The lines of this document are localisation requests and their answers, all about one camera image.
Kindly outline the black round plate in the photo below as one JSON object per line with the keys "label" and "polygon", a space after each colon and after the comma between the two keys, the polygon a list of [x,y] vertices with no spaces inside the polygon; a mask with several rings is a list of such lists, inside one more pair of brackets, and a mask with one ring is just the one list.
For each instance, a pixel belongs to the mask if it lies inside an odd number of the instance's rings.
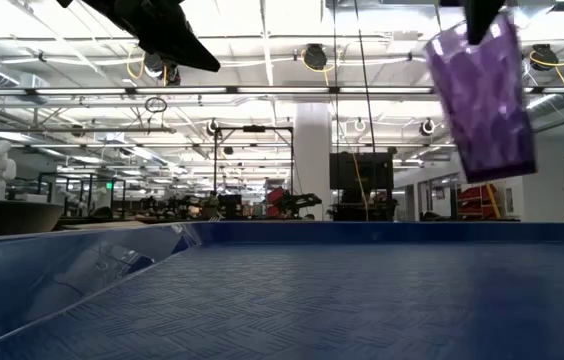
{"label": "black round plate", "polygon": [[55,204],[0,201],[0,236],[49,232],[62,213]]}

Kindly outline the red equipment box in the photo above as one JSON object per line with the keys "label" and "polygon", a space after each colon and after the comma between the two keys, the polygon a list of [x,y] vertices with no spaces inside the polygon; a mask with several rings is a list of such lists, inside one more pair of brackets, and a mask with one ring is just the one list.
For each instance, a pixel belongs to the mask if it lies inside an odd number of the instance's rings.
{"label": "red equipment box", "polygon": [[266,215],[269,217],[278,217],[282,210],[280,209],[284,197],[288,192],[282,187],[277,187],[267,193],[265,197]]}

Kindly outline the red tool cart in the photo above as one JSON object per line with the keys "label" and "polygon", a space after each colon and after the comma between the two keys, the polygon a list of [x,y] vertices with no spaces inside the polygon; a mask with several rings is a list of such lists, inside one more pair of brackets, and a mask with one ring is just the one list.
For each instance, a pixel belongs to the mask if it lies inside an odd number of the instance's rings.
{"label": "red tool cart", "polygon": [[457,195],[457,216],[460,220],[499,220],[497,189],[487,183],[461,190]]}

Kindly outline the white square column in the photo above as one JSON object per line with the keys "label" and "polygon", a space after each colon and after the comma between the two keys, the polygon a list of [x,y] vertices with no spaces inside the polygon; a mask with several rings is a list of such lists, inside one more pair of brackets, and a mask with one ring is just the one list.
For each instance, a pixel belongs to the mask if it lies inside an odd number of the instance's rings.
{"label": "white square column", "polygon": [[295,188],[314,194],[322,203],[305,208],[302,215],[326,220],[332,203],[330,189],[331,114],[326,103],[300,103],[294,122]]}

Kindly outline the black monitor on stand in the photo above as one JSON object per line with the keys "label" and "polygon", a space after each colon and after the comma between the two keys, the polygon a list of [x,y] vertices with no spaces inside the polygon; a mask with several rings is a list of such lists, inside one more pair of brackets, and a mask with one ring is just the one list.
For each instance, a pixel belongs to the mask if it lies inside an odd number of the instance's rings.
{"label": "black monitor on stand", "polygon": [[334,221],[393,221],[393,157],[395,150],[376,153],[331,153],[330,189],[338,192],[331,205]]}

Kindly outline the black metal rig frame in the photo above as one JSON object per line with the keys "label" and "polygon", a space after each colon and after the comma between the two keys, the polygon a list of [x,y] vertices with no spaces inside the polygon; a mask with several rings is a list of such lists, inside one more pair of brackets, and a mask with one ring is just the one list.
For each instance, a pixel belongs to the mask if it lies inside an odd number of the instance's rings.
{"label": "black metal rig frame", "polygon": [[260,125],[265,131],[249,131],[246,126],[219,125],[222,137],[212,144],[213,191],[247,200],[249,217],[279,218],[266,215],[265,197],[274,188],[294,185],[294,128]]}

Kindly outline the long ceiling light strip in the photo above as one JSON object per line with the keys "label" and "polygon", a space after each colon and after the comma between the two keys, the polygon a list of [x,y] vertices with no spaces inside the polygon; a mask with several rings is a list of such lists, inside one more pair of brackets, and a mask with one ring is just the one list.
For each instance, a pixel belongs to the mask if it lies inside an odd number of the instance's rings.
{"label": "long ceiling light strip", "polygon": [[0,96],[56,96],[56,95],[432,95],[433,87],[291,87],[291,86],[215,86],[215,87],[127,87],[127,88],[0,88]]}

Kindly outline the blue plastic tray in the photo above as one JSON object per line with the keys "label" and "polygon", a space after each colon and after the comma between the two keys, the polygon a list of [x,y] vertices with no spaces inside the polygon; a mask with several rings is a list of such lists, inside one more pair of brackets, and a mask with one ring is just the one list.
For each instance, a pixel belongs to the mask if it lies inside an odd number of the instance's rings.
{"label": "blue plastic tray", "polygon": [[564,223],[0,237],[0,360],[564,360]]}

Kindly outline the black framed glass enclosure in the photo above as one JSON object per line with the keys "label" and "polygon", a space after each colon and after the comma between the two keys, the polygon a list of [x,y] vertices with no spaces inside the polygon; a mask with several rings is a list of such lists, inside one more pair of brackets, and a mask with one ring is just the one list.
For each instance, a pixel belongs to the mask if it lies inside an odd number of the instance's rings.
{"label": "black framed glass enclosure", "polygon": [[50,204],[60,205],[62,218],[124,219],[126,216],[127,181],[95,173],[40,173],[39,195]]}

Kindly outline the purple translucent plastic cup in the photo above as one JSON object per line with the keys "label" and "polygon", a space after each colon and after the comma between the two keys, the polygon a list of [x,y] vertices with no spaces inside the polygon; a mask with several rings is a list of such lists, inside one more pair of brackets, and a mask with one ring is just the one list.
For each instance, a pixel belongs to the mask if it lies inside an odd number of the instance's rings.
{"label": "purple translucent plastic cup", "polygon": [[425,45],[435,93],[469,183],[537,170],[523,94],[522,59],[510,15],[502,11],[477,45],[461,22]]}

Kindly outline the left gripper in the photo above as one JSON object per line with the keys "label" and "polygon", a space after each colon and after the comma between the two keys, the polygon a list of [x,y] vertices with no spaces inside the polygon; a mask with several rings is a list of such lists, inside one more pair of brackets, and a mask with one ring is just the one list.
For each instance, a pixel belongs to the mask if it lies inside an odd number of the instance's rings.
{"label": "left gripper", "polygon": [[162,60],[218,72],[220,62],[199,41],[180,6],[183,0],[80,0],[137,36],[140,47]]}

